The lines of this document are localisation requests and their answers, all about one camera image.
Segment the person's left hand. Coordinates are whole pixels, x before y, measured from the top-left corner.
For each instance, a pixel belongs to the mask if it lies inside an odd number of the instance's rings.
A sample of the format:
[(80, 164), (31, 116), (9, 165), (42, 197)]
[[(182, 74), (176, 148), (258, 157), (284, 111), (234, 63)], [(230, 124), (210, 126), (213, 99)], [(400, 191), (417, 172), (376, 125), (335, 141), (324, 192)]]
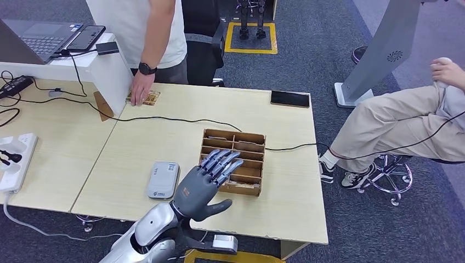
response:
[(155, 74), (144, 75), (137, 71), (131, 84), (131, 105), (140, 106), (148, 98), (151, 86), (155, 81)]

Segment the seated person's hand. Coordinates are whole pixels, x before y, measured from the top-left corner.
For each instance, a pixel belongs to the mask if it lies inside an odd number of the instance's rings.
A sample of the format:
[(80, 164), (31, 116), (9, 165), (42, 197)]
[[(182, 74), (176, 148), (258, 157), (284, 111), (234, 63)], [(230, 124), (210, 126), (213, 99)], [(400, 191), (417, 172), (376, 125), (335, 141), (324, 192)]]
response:
[(437, 58), (430, 64), (434, 81), (454, 86), (464, 91), (464, 70), (446, 57)]

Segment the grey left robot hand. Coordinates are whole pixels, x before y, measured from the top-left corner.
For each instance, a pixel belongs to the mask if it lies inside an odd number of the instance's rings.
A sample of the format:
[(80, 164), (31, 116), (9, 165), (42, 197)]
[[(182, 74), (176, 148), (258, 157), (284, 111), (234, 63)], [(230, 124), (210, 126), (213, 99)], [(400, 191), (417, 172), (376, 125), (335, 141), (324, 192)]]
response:
[(227, 178), (243, 164), (239, 155), (238, 151), (215, 149), (186, 174), (170, 202), (178, 220), (204, 221), (232, 205), (230, 199), (211, 205), (209, 202)]

